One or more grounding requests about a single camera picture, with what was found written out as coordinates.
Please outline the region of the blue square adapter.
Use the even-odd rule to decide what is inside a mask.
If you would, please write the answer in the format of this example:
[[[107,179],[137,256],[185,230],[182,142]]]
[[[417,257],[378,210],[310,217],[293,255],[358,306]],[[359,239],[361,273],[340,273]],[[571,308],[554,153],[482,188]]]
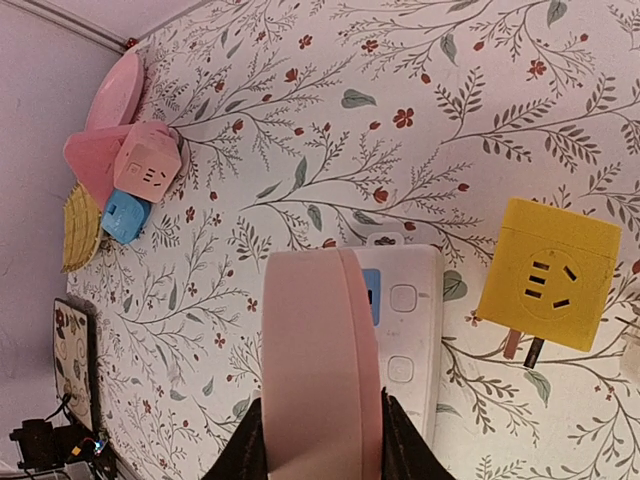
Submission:
[[[122,245],[134,241],[151,213],[151,203],[115,189],[102,214],[101,227]]]

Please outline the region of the white cartoon cube socket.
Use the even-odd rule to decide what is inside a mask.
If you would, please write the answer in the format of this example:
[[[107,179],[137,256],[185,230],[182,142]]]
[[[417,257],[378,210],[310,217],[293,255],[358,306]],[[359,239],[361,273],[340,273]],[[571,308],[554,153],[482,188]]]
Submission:
[[[639,326],[627,322],[628,331],[623,335],[626,341],[625,350],[620,360],[621,373],[635,383],[639,383],[640,349]]]

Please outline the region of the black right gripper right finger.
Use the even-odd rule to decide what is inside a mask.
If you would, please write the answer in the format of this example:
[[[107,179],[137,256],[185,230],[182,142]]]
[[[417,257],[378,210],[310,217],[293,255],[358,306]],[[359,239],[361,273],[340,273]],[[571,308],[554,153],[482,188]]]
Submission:
[[[415,428],[399,401],[381,392],[384,480],[453,480]]]

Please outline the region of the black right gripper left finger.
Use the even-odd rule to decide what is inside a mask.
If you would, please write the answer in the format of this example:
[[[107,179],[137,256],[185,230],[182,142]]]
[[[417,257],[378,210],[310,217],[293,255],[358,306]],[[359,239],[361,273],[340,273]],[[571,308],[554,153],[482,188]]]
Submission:
[[[267,480],[261,399],[253,400],[203,480]]]

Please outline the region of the yellow cube socket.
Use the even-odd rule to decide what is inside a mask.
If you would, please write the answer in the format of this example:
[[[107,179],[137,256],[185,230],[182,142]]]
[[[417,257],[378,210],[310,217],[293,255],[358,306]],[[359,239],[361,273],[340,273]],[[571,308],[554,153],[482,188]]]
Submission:
[[[533,340],[533,368],[552,342],[591,350],[611,287],[620,227],[542,203],[509,200],[477,316],[505,326],[513,358],[523,335]]]

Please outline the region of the pink cube socket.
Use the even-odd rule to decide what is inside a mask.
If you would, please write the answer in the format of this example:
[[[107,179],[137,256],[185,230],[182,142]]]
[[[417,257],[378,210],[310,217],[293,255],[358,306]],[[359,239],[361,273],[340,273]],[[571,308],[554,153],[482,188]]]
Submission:
[[[182,168],[176,140],[158,121],[131,125],[114,165],[117,190],[159,203]]]

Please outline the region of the white power strip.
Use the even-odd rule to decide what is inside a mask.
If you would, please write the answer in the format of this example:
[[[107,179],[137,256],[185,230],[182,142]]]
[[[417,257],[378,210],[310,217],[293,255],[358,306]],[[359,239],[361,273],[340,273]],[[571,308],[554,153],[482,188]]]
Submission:
[[[371,235],[354,253],[369,292],[381,385],[427,444],[434,441],[441,368],[444,257],[397,233]]]

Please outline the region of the pink round power strip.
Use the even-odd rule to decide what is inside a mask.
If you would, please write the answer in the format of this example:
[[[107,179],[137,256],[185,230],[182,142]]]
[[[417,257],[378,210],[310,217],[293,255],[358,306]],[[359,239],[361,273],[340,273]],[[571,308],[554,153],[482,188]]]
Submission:
[[[380,478],[377,340],[353,251],[271,255],[262,336],[262,420],[270,478]]]

